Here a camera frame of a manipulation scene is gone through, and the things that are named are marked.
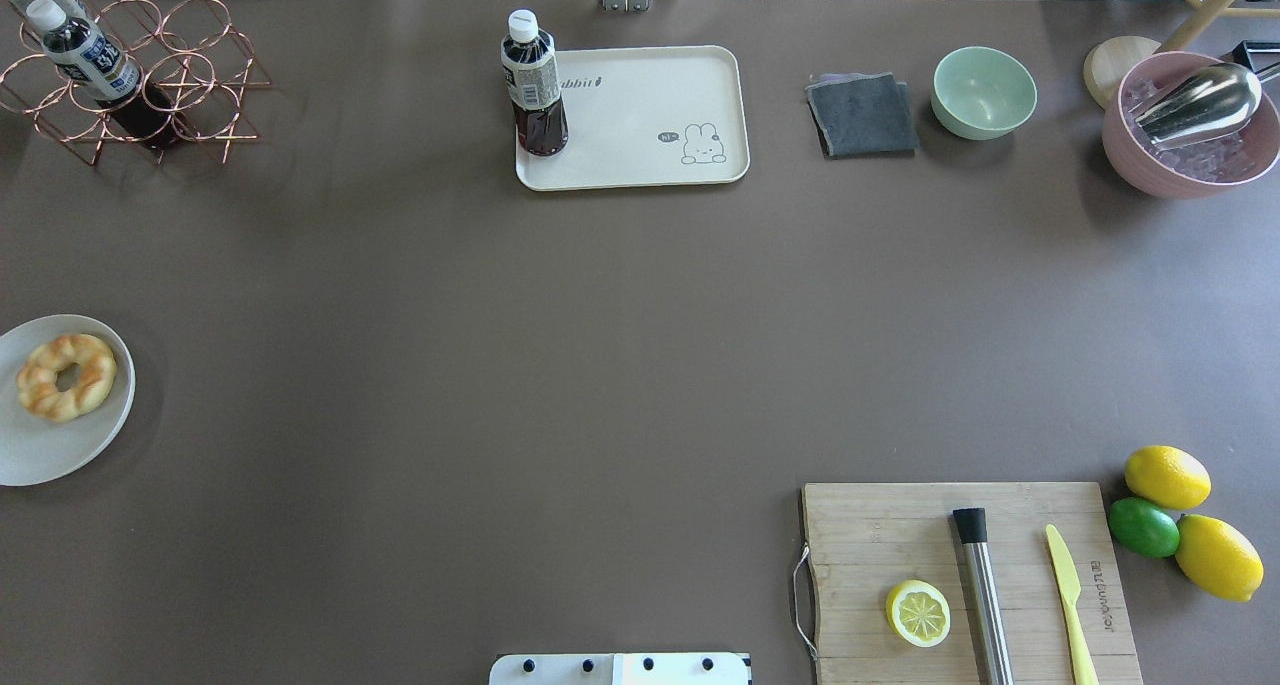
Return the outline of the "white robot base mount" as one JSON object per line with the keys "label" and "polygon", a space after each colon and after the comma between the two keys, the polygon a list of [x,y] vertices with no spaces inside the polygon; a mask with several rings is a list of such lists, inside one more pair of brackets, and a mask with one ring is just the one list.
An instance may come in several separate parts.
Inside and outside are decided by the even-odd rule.
{"label": "white robot base mount", "polygon": [[751,684],[750,656],[732,652],[508,654],[489,684]]}

